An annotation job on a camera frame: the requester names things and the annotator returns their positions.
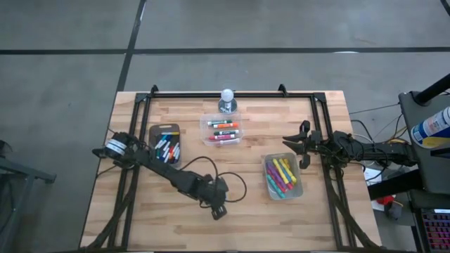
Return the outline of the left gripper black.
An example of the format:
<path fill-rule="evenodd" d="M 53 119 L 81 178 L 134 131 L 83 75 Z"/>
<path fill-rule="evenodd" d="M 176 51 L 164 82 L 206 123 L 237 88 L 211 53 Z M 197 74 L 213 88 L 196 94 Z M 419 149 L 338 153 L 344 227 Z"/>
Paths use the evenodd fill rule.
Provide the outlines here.
<path fill-rule="evenodd" d="M 198 190 L 200 207 L 211 209 L 214 220 L 219 220 L 227 214 L 225 208 L 226 194 L 229 188 L 223 178 L 216 177 L 212 181 L 202 181 Z"/>

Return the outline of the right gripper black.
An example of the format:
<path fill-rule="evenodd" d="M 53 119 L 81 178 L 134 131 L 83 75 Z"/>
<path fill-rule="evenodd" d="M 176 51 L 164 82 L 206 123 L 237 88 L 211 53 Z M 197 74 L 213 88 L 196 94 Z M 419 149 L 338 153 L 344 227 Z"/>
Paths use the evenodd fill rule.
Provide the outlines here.
<path fill-rule="evenodd" d="M 307 135 L 310 129 L 310 121 L 304 120 L 300 125 L 299 134 L 283 137 L 283 140 L 285 140 L 283 144 L 289 147 L 289 149 L 291 149 L 296 155 L 302 156 L 299 163 L 300 169 L 306 169 L 310 165 L 311 157 L 308 152 L 319 152 L 319 144 L 322 140 L 321 131 L 312 130 L 311 133 Z"/>

